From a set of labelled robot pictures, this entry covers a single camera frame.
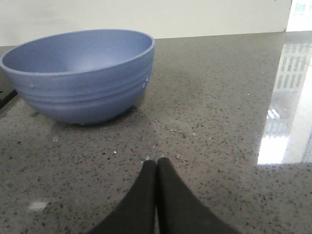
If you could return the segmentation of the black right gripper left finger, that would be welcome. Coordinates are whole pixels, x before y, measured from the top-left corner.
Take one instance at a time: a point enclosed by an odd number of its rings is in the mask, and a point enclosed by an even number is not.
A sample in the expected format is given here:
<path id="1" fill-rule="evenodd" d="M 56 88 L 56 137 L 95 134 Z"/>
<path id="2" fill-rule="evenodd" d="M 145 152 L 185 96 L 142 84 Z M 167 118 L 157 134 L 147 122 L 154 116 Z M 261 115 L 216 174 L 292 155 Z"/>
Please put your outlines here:
<path id="1" fill-rule="evenodd" d="M 156 162 L 147 160 L 134 184 L 90 234 L 152 234 L 155 225 Z"/>

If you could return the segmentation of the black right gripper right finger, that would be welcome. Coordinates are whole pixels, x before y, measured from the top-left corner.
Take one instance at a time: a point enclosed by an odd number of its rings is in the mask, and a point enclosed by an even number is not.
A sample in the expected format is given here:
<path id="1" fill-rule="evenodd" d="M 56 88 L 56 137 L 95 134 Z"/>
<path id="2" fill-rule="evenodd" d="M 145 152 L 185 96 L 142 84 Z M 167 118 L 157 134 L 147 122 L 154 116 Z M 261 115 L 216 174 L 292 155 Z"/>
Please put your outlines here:
<path id="1" fill-rule="evenodd" d="M 182 181 L 171 161 L 157 162 L 157 214 L 161 234 L 237 234 L 204 206 Z"/>

